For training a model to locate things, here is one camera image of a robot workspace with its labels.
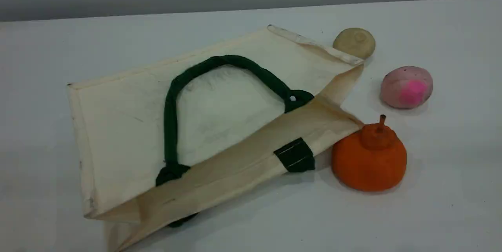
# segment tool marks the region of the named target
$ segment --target cream fabric bag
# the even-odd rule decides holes
[[[224,66],[197,77],[177,101],[179,162],[192,168],[156,187],[170,83],[215,55],[251,59],[315,98],[284,113],[283,100],[245,70]],[[276,150],[302,138],[317,155],[362,127],[340,108],[362,63],[269,26],[154,66],[70,84],[85,217],[115,223],[120,237],[112,237],[109,248],[122,250],[286,173]]]

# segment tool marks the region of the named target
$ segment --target pink spot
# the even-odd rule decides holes
[[[399,100],[407,105],[415,106],[422,103],[424,94],[427,91],[427,85],[420,80],[410,80],[403,89]]]

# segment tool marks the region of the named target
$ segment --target canvas tote bag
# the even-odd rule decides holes
[[[286,172],[363,123],[340,105],[363,60],[270,25],[146,68],[69,84],[86,218],[109,250]]]

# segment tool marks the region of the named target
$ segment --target green fabric strap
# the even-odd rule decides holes
[[[291,90],[278,77],[270,71],[260,67],[250,59],[237,55],[226,55],[220,57],[210,57],[209,59],[188,68],[186,71],[178,75],[171,82],[169,91],[166,96],[164,106],[164,159],[166,166],[160,170],[156,177],[156,186],[160,186],[170,180],[179,179],[189,166],[178,163],[178,117],[176,100],[181,90],[196,77],[207,73],[215,68],[224,65],[235,66],[237,68],[247,69],[260,79],[268,88],[277,94],[284,101],[284,112],[290,112],[294,109],[307,104],[314,96],[303,90]],[[170,226],[180,226],[183,222],[192,218],[178,220]]]

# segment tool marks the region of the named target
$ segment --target beige clay ball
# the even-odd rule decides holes
[[[373,35],[362,28],[347,28],[333,42],[333,48],[361,59],[369,58],[375,46]]]

